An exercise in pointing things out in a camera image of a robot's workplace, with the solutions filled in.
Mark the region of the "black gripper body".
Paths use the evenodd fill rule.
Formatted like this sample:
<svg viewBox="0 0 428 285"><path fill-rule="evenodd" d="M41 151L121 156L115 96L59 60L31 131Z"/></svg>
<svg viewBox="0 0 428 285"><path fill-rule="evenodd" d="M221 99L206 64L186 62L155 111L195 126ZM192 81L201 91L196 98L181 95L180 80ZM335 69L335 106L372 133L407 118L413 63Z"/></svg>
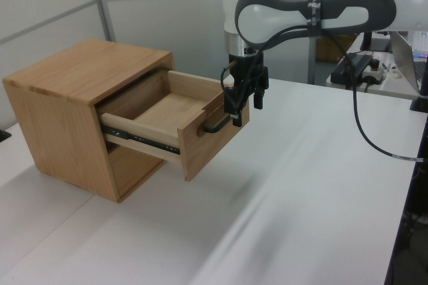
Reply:
<svg viewBox="0 0 428 285"><path fill-rule="evenodd" d="M229 54L229 62L235 62L230 74L234 79L233 87L238 92L246 88L243 84L246 78L249 78L249 86L257 84L262 90L268 89L268 68L265 67L263 59L263 53L244 57Z"/></svg>

